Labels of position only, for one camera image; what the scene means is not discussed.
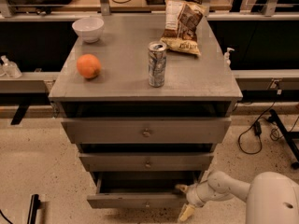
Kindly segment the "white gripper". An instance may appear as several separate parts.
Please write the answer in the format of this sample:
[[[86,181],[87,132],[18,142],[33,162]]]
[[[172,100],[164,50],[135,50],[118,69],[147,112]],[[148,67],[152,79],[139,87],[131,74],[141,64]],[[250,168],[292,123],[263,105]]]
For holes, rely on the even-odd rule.
[[[186,193],[188,203],[182,206],[180,214],[178,215],[178,222],[184,222],[194,214],[195,207],[202,207],[206,204],[208,185],[207,182],[196,183],[190,186],[176,184],[175,188]]]

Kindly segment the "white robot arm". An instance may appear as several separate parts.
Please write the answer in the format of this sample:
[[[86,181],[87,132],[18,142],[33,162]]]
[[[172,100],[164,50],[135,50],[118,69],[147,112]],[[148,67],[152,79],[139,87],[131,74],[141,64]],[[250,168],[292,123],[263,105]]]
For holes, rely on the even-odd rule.
[[[189,186],[177,184],[176,189],[187,199],[179,221],[187,220],[196,207],[209,201],[236,197],[246,204],[246,224],[299,224],[299,185],[279,173],[264,172],[247,183],[212,171],[206,181]]]

